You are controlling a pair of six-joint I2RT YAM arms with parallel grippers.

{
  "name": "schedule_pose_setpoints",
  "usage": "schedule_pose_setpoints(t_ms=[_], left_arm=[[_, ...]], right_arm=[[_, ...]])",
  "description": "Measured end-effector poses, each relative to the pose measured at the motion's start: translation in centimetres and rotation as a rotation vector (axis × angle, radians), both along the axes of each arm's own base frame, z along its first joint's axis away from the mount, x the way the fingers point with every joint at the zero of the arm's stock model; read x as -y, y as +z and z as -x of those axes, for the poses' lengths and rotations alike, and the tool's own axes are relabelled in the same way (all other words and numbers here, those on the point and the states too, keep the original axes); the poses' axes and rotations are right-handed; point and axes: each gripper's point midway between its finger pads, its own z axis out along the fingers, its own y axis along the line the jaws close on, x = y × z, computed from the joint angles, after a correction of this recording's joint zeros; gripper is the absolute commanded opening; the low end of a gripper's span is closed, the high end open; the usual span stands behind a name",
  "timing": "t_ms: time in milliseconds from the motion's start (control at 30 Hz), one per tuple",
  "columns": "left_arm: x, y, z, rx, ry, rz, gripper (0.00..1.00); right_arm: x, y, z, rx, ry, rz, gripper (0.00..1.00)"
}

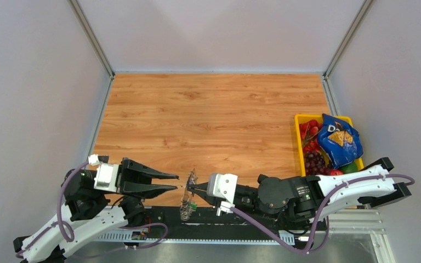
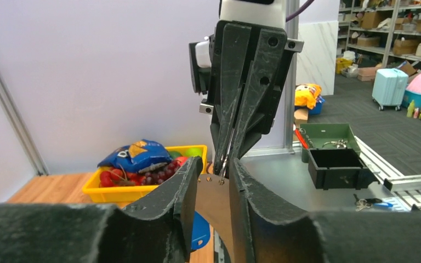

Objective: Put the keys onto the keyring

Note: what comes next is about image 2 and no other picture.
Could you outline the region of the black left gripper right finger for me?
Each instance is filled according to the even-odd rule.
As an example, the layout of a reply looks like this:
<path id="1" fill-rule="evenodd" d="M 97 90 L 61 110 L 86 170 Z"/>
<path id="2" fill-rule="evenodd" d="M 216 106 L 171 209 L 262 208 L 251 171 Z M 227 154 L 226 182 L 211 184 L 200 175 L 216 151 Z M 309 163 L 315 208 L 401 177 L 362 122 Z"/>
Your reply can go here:
<path id="1" fill-rule="evenodd" d="M 324 262 L 315 220 L 229 161 L 235 262 Z"/>

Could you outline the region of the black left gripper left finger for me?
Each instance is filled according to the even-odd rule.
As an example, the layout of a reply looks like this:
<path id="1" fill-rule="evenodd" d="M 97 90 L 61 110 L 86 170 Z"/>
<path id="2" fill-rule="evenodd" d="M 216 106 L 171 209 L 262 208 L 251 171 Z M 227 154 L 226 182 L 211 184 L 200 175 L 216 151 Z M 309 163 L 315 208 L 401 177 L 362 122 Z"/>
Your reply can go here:
<path id="1" fill-rule="evenodd" d="M 123 262 L 189 262 L 201 157 L 190 157 L 178 171 L 143 198 L 125 206 Z"/>

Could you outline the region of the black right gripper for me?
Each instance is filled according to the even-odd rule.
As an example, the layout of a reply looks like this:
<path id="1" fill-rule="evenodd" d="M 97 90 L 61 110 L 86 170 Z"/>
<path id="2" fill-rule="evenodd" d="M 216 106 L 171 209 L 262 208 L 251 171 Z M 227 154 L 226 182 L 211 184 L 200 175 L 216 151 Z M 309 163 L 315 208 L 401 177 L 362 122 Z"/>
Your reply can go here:
<path id="1" fill-rule="evenodd" d="M 189 55 L 194 92 L 204 95 L 203 112 L 211 116 L 218 174 L 223 155 L 230 165 L 270 132 L 292 59 L 304 43 L 281 28 L 236 21 L 219 21 L 209 38 L 210 68 L 199 68 L 191 54 L 199 42 L 189 44 Z"/>

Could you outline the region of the large metal key ring plate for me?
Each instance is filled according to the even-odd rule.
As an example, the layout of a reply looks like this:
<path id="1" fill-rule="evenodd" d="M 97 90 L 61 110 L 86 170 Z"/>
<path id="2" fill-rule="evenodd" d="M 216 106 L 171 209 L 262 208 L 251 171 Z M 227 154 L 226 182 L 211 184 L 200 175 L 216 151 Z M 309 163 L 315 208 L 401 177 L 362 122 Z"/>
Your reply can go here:
<path id="1" fill-rule="evenodd" d="M 195 210 L 217 231 L 234 262 L 234 239 L 232 234 L 229 180 L 214 174 L 198 177 Z"/>

